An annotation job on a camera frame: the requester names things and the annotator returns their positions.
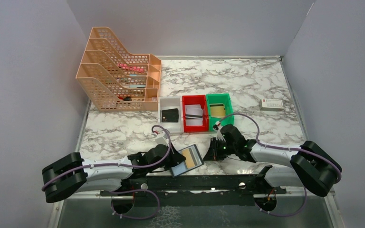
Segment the peach plastic desk organizer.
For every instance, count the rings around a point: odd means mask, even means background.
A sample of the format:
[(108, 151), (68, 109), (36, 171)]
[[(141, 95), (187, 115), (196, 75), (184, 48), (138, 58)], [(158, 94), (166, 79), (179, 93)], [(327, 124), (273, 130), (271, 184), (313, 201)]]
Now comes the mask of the peach plastic desk organizer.
[[(117, 64), (146, 65), (147, 74), (125, 74)], [(109, 27), (92, 27), (76, 80), (101, 112), (158, 110), (161, 60), (132, 54)]]

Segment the black leather card holder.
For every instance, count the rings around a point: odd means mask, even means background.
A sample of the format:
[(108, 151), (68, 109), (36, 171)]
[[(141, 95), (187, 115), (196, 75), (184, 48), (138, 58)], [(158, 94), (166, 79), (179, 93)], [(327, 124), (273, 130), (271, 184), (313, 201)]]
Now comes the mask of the black leather card holder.
[(171, 168), (171, 175), (173, 177), (180, 176), (184, 173), (187, 173), (191, 170), (194, 170), (194, 169), (199, 168), (200, 166), (204, 165), (203, 158), (202, 158), (196, 144), (190, 145), (177, 152), (185, 160)]

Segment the gold card with black stripe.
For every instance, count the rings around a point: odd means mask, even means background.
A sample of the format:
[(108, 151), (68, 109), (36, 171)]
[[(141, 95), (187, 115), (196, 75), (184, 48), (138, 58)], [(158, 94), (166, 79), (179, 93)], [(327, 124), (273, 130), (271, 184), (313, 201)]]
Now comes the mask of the gold card with black stripe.
[(185, 157), (185, 166), (187, 169), (194, 169), (202, 165), (202, 161), (195, 147), (183, 149), (182, 155)]

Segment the white card box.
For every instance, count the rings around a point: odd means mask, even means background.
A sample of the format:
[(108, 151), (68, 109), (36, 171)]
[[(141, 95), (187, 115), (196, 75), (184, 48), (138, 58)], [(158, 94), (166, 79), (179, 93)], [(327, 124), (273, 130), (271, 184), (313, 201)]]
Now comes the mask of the white card box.
[(282, 111), (284, 110), (283, 100), (262, 98), (259, 102), (262, 111)]

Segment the green plastic bin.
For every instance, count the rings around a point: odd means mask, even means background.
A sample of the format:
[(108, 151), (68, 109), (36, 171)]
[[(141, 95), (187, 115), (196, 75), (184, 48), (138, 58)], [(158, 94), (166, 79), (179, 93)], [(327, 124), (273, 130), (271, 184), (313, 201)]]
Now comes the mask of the green plastic bin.
[(233, 113), (229, 94), (207, 94), (206, 99), (209, 114), (209, 131), (213, 131), (213, 126), (217, 121), (220, 121), (221, 126), (234, 124), (234, 116), (227, 117), (221, 121), (221, 118)]

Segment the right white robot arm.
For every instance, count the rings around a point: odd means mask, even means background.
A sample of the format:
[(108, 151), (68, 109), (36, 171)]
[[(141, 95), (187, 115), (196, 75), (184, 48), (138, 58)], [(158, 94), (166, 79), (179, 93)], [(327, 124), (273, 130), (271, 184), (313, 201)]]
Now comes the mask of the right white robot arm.
[(204, 161), (222, 161), (229, 155), (241, 161), (276, 164), (266, 174), (255, 180), (255, 187), (267, 193), (274, 187), (305, 187), (311, 193), (325, 197), (333, 185), (339, 182), (341, 166), (313, 141), (299, 146), (262, 143), (245, 139), (237, 127), (228, 124), (211, 138)]

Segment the red plastic bin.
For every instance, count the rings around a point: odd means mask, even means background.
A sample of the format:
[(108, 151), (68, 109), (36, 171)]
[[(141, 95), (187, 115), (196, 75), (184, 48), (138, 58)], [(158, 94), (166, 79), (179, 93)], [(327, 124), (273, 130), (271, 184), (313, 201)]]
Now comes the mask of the red plastic bin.
[(184, 133), (201, 133), (209, 130), (209, 114), (205, 95), (183, 95), (182, 116)]

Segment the white plastic bin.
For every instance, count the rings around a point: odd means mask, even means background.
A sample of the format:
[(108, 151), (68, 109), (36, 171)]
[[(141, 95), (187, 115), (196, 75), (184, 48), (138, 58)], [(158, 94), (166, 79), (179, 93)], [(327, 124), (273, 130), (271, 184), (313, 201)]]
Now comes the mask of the white plastic bin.
[(170, 133), (183, 133), (181, 96), (164, 96), (158, 99), (158, 123)]

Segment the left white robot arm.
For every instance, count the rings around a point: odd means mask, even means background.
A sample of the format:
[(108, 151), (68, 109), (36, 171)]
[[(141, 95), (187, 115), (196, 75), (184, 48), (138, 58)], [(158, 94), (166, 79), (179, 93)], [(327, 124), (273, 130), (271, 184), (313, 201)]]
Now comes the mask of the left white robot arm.
[(111, 161), (84, 159), (81, 153), (73, 152), (42, 169), (42, 191), (47, 203), (83, 191), (115, 191), (125, 195), (130, 190), (128, 179), (143, 178), (158, 168), (169, 170), (185, 160), (173, 145), (163, 144)]

